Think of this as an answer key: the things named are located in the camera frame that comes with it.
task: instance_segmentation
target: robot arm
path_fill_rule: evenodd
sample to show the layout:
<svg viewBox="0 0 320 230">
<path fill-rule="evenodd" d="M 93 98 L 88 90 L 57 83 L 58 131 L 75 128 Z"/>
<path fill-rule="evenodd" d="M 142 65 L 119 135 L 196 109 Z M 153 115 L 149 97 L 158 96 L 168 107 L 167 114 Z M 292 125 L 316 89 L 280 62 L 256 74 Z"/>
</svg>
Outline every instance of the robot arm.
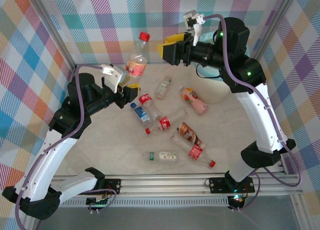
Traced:
<svg viewBox="0 0 320 230">
<path fill-rule="evenodd" d="M 225 183 L 233 191 L 256 168 L 277 163 L 281 159 L 280 154 L 285 153 L 286 149 L 292 150 L 296 143 L 285 136 L 274 115 L 266 77 L 260 63 L 245 55 L 249 29 L 240 19 L 225 18 L 226 32 L 222 31 L 220 22 L 214 34 L 217 35 L 215 44 L 200 42 L 199 26 L 210 18 L 196 14 L 195 11 L 186 13 L 185 25 L 188 31 L 195 31 L 194 36 L 190 33 L 170 36 L 164 44 L 158 46 L 158 52 L 171 65 L 179 65 L 182 60 L 185 66 L 196 62 L 203 66 L 219 68 L 221 78 L 243 105 L 254 129 L 256 141 L 241 152 L 241 160 L 225 174 Z M 225 34 L 226 49 L 223 48 Z M 224 57 L 227 58 L 234 77 L 227 71 Z"/>
<path fill-rule="evenodd" d="M 6 187 L 3 190 L 2 195 L 13 203 L 17 202 L 18 194 L 23 190 L 19 205 L 20 210 L 25 214 L 41 220 L 47 219 L 60 204 L 69 198 L 88 190 L 103 188 L 105 175 L 92 167 L 78 176 L 59 183 L 51 183 L 65 155 L 91 124 L 91 115 L 112 103 L 123 108 L 126 103 L 133 101 L 138 95 L 139 86 L 121 88 L 118 85 L 123 78 L 123 72 L 118 67 L 102 65 L 101 71 L 105 75 L 101 79 L 102 88 L 95 83 L 91 74 L 79 74 L 84 106 L 84 122 L 79 131 L 50 151 L 46 151 L 49 146 L 73 132 L 80 123 L 80 103 L 76 80 L 73 77 L 67 86 L 68 97 L 63 101 L 61 108 L 55 112 L 42 148 L 33 162 L 34 165 L 15 186 Z M 30 178 L 23 187 L 29 172 Z"/>
</svg>

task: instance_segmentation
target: white bottle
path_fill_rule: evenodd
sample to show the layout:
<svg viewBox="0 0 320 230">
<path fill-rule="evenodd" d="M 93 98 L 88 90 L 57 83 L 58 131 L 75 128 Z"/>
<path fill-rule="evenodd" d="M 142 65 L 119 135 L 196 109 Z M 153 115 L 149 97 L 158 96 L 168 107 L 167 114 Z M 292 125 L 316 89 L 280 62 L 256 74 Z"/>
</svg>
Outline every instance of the white bottle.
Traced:
<svg viewBox="0 0 320 230">
<path fill-rule="evenodd" d="M 148 42 L 150 35 L 141 32 L 138 42 L 130 50 L 128 62 L 126 63 L 126 77 L 120 86 L 128 86 L 139 83 L 147 66 Z"/>
<path fill-rule="evenodd" d="M 177 151 L 148 151 L 144 154 L 145 158 L 149 162 L 158 162 L 164 164 L 177 163 L 178 152 Z"/>
<path fill-rule="evenodd" d="M 171 76 L 166 76 L 163 81 L 160 82 L 158 89 L 155 92 L 155 97 L 163 100 L 168 92 L 168 88 L 171 82 Z"/>
<path fill-rule="evenodd" d="M 144 111 L 144 109 L 141 106 L 137 106 L 135 103 L 131 103 L 130 106 L 138 115 L 143 126 L 149 126 L 152 123 L 152 120 L 150 119 L 148 114 Z"/>
<path fill-rule="evenodd" d="M 161 111 L 156 107 L 153 99 L 147 92 L 140 90 L 139 101 L 153 120 L 159 119 L 162 116 Z"/>
<path fill-rule="evenodd" d="M 192 142 L 189 142 L 187 139 L 183 138 L 180 133 L 175 132 L 172 137 L 171 141 L 183 149 L 189 157 L 193 160 L 201 163 L 202 165 L 214 167 L 216 162 L 212 161 L 210 157 L 207 155 L 206 151 L 194 145 Z"/>
<path fill-rule="evenodd" d="M 185 108 L 173 112 L 167 116 L 164 116 L 156 120 L 149 128 L 145 129 L 146 134 L 150 134 L 155 131 L 163 131 L 171 127 L 173 124 L 180 124 L 180 121 L 188 116 L 187 110 Z"/>
</svg>

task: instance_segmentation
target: blue label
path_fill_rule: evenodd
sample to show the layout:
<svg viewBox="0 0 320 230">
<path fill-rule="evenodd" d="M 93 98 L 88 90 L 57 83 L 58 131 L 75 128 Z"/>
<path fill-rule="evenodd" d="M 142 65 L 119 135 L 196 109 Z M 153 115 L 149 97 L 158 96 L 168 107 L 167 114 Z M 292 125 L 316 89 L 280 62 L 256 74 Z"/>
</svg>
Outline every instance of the blue label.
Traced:
<svg viewBox="0 0 320 230">
<path fill-rule="evenodd" d="M 134 110 L 136 112 L 136 114 L 140 117 L 142 122 L 146 122 L 148 120 L 150 120 L 150 117 L 148 116 L 148 114 L 144 111 L 144 109 L 142 109 L 141 106 L 135 108 Z"/>
</svg>

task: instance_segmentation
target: gray floor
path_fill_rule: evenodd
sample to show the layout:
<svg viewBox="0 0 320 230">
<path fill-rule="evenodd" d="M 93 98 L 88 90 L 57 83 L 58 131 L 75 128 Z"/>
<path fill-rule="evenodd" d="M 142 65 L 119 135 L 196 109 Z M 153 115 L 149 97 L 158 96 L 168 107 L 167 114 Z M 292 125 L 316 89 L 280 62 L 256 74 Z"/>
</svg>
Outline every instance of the gray floor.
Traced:
<svg viewBox="0 0 320 230">
<path fill-rule="evenodd" d="M 289 196 L 261 196 L 243 214 L 226 207 L 111 207 L 99 215 L 86 208 L 59 208 L 40 229 L 295 230 L 299 226 Z"/>
</svg>

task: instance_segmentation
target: red label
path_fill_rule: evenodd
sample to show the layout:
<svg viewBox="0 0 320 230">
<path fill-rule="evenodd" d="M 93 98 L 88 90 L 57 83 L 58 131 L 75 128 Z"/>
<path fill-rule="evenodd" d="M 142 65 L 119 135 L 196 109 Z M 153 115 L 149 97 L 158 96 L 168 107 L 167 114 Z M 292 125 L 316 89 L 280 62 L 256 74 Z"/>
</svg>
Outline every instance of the red label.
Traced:
<svg viewBox="0 0 320 230">
<path fill-rule="evenodd" d="M 194 160 L 197 160 L 200 154 L 202 153 L 202 149 L 197 145 L 194 145 L 188 156 L 192 157 Z"/>
<path fill-rule="evenodd" d="M 140 96 L 139 101 L 141 104 L 144 104 L 146 101 L 151 100 L 151 97 L 149 94 L 145 94 L 143 96 Z"/>
<path fill-rule="evenodd" d="M 136 62 L 128 62 L 125 66 L 126 71 L 133 76 L 142 76 L 146 68 L 145 64 L 138 64 Z"/>
<path fill-rule="evenodd" d="M 160 118 L 158 121 L 160 122 L 163 130 L 166 130 L 171 126 L 169 119 L 166 116 L 164 116 L 163 118 Z"/>
</svg>

